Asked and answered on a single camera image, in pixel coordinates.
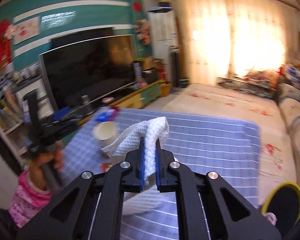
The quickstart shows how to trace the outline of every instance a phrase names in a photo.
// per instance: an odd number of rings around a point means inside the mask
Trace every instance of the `framed picture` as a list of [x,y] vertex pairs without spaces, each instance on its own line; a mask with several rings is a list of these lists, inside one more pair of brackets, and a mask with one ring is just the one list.
[[16,45],[22,41],[32,38],[40,33],[40,17],[34,17],[19,24],[16,24],[16,33],[13,37],[13,44]]

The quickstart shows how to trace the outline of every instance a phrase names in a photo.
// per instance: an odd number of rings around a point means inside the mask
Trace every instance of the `curtain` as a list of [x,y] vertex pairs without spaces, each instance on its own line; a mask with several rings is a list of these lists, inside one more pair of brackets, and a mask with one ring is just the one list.
[[172,0],[191,83],[277,70],[298,52],[297,10],[276,0]]

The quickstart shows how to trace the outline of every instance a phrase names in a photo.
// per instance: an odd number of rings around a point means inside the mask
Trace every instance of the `child's arm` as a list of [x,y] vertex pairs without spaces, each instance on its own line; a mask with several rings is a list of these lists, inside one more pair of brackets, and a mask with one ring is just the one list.
[[46,206],[52,193],[47,188],[40,166],[56,159],[55,168],[62,168],[61,144],[57,143],[55,153],[42,153],[37,158],[29,161],[29,170],[24,171],[18,180],[18,188],[15,191],[11,206],[8,211],[21,228],[33,218],[44,206]]

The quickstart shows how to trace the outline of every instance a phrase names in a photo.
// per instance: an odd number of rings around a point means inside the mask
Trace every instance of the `teal wall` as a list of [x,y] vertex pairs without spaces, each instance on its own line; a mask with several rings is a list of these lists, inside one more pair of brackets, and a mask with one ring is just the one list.
[[[0,22],[8,18],[11,23],[13,23],[13,18],[23,14],[25,12],[31,11],[36,8],[40,8],[47,5],[52,5],[61,2],[68,1],[78,1],[78,0],[12,0],[11,2],[0,7]],[[50,44],[46,43],[40,45],[36,48],[30,49],[18,56],[14,56],[13,52],[16,49],[22,48],[23,46],[30,44],[33,41],[37,41],[41,38],[53,35],[56,33],[61,33],[68,30],[97,26],[97,25],[133,25],[136,20],[146,17],[144,12],[136,13],[132,10],[131,6],[133,2],[139,2],[142,5],[142,0],[111,0],[111,1],[122,1],[129,3],[129,6],[119,6],[119,5],[78,5],[52,9],[44,11],[38,14],[31,15],[30,17],[24,18],[14,24],[18,24],[30,18],[39,16],[41,17],[56,14],[73,12],[75,14],[68,20],[64,25],[46,29],[40,25],[40,34],[25,40],[19,44],[13,45],[13,40],[11,40],[12,46],[12,56],[14,61],[15,70],[20,70],[29,64],[38,61],[38,55],[49,50]],[[115,34],[133,34],[133,29],[118,29],[114,31]],[[151,45],[143,46],[136,39],[138,56],[142,57],[144,55],[151,54]]]

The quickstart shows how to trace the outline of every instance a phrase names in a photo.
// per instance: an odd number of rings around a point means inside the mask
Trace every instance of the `cup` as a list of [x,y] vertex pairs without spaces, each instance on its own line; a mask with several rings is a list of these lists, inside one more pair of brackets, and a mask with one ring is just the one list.
[[99,140],[101,147],[112,144],[117,138],[117,125],[115,122],[98,123],[92,130],[93,136]]

